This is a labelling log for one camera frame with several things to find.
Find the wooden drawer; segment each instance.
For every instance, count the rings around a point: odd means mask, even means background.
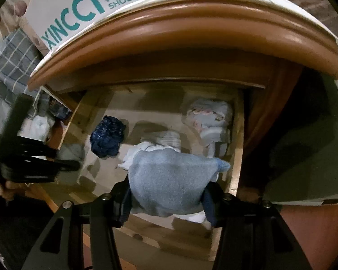
[[[57,184],[42,188],[56,205],[65,200],[75,203],[92,201],[116,182],[124,180],[127,171],[117,168],[127,149],[138,144],[145,132],[175,130],[180,133],[182,152],[203,154],[197,133],[183,124],[183,112],[197,97],[220,99],[233,107],[230,126],[231,143],[223,157],[231,169],[218,180],[225,192],[236,195],[244,141],[242,91],[225,84],[160,82],[100,87],[89,90],[81,100],[67,127],[64,144],[82,143],[86,158],[78,174],[61,174]],[[111,115],[127,126],[125,140],[115,158],[99,159],[90,151],[89,137],[104,115]],[[214,260],[220,229],[192,223],[173,216],[162,218],[146,214],[131,215],[121,232],[146,244],[178,255]]]

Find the bolt head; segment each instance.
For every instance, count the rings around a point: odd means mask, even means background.
[[[65,202],[63,203],[63,207],[64,207],[65,209],[70,208],[72,205],[73,205],[73,203],[72,203],[71,201],[65,201]]]
[[[262,205],[263,205],[264,208],[267,208],[267,209],[272,207],[272,203],[270,203],[270,201],[268,201],[268,200],[263,200]]]
[[[102,200],[107,201],[111,199],[111,195],[109,193],[105,193],[102,195]]]
[[[230,201],[231,199],[233,199],[233,196],[231,194],[224,193],[223,200]]]

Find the plaid fabric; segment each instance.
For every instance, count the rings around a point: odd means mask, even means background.
[[[12,104],[16,97],[25,93],[34,98],[28,116],[37,114],[40,88],[29,91],[30,74],[41,61],[41,55],[29,37],[18,29],[0,41],[0,97]]]

